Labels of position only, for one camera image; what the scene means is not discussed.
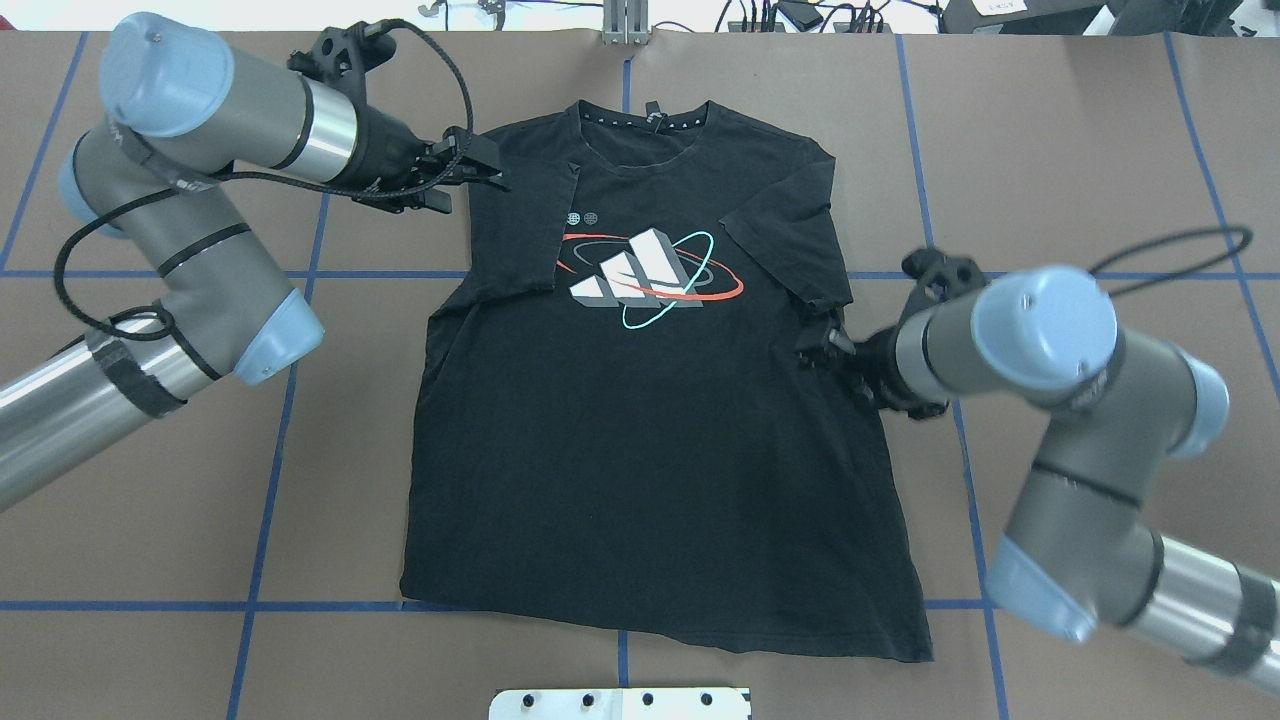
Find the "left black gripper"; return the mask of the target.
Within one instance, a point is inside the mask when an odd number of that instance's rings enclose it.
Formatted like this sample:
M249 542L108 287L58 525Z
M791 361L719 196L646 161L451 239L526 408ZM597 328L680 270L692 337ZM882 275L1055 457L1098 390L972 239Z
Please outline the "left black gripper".
M401 191L428 183L420 208L452 213L451 196L438 184L483 184L500 192L509 183L500 167L498 145L458 126L426 142L402 120L376 108L356 109L357 142L349 159L349 188L364 195Z

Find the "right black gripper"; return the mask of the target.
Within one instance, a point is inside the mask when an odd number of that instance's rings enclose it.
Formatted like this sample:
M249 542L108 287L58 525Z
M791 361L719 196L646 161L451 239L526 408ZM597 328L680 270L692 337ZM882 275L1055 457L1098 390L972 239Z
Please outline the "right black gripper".
M951 393L928 359L929 322L910 318L855 343L845 332L841 314L824 313L801 320L795 355L801 368L854 369L878 409L933 419L948 411Z

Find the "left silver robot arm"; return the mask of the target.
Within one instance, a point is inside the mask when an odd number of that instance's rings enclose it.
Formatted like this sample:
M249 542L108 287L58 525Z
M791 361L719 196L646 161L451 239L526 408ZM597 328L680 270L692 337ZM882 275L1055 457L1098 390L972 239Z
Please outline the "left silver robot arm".
M330 27L276 64L151 12L116 24L100 64L104 118L59 173L81 227L52 286L84 329L3 389L4 509L224 375L255 386L320 345L321 323L228 199L230 182L393 214L449 213L448 186L507 188L497 145L472 122L430 141L369 102L367 73L394 56L397 29L415 26ZM67 269L97 231L131 241L165 295L106 319L79 307Z

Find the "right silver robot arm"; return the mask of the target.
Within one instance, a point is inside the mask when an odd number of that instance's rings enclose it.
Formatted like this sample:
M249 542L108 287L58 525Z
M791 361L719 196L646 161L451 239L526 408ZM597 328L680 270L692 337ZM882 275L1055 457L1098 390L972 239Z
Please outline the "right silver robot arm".
M899 320L867 340L837 318L796 346L873 409L914 419L1006 393L1047 416L984 579L1027 625L1084 643L1116 626L1213 675L1277 692L1277 580L1148 528L1160 466L1202 454L1230 393L1208 364L1128 329L1092 274L1050 265L987 277L966 258L906 264Z

